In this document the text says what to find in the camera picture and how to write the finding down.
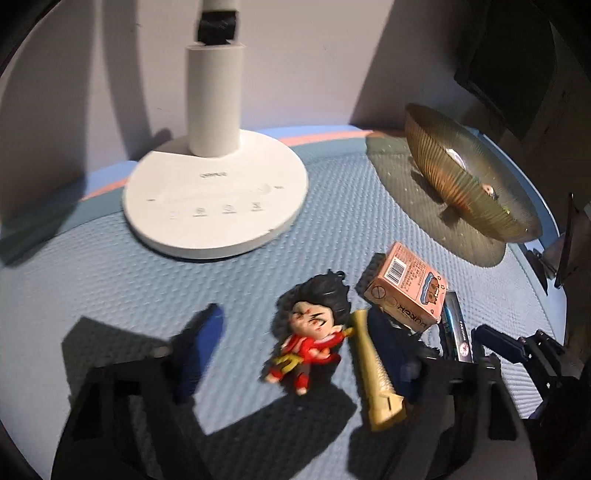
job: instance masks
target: pink stripe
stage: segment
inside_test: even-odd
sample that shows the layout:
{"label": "pink stripe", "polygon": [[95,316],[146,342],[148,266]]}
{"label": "pink stripe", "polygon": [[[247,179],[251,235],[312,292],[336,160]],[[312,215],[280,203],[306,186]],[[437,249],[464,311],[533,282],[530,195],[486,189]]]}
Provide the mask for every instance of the pink stripe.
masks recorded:
{"label": "pink stripe", "polygon": [[325,134],[303,135],[302,137],[280,138],[279,140],[288,147],[304,145],[306,143],[326,142],[328,140],[343,140],[346,138],[365,138],[372,130],[360,130],[356,132],[330,132]]}
{"label": "pink stripe", "polygon": [[[280,138],[279,141],[284,143],[288,147],[295,147],[297,145],[326,142],[328,140],[345,140],[347,138],[365,138],[369,134],[371,134],[372,132],[373,132],[373,130],[360,130],[360,131],[355,131],[355,132],[329,132],[329,133],[325,133],[325,134],[303,135],[301,137]],[[113,183],[105,186],[105,187],[102,187],[101,189],[98,189],[92,193],[89,193],[82,200],[87,200],[92,197],[96,197],[97,195],[102,195],[103,193],[111,192],[115,189],[125,186],[126,183],[127,183],[127,179],[118,180],[116,182],[113,182]]]}

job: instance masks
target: cartoon print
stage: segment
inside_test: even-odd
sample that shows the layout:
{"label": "cartoon print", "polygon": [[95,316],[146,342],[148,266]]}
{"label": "cartoon print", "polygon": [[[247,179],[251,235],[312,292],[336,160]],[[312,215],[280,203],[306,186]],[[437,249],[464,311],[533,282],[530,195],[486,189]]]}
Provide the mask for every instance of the cartoon print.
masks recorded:
{"label": "cartoon print", "polygon": [[421,294],[421,303],[427,305],[429,303],[437,303],[439,296],[439,281],[435,278],[433,273],[429,272],[425,283],[423,285],[423,292]]}

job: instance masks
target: barcode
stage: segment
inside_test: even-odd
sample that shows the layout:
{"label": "barcode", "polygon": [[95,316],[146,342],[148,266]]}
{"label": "barcode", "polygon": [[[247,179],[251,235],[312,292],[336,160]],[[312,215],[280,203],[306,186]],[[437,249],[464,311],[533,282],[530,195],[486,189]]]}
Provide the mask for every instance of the barcode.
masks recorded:
{"label": "barcode", "polygon": [[406,264],[394,257],[392,263],[390,263],[390,266],[388,267],[388,271],[386,272],[386,280],[389,280],[393,285],[398,285],[402,279],[402,276],[404,275],[405,270]]}

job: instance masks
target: small cardboard box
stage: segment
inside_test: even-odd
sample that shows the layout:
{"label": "small cardboard box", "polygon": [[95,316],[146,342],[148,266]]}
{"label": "small cardboard box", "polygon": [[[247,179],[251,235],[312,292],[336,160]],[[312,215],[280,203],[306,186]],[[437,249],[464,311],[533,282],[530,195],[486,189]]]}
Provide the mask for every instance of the small cardboard box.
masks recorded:
{"label": "small cardboard box", "polygon": [[400,242],[386,255],[365,298],[415,332],[439,322],[447,281]]}

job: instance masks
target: white wall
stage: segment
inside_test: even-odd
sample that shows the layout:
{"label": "white wall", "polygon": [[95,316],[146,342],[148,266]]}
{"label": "white wall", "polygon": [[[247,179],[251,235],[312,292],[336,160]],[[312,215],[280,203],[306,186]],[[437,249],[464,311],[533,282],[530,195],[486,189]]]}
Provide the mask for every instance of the white wall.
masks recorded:
{"label": "white wall", "polygon": [[[244,127],[400,127],[409,101],[485,118],[453,80],[467,5],[244,0]],[[38,25],[0,78],[0,219],[185,133],[184,48],[198,7],[63,0]]]}

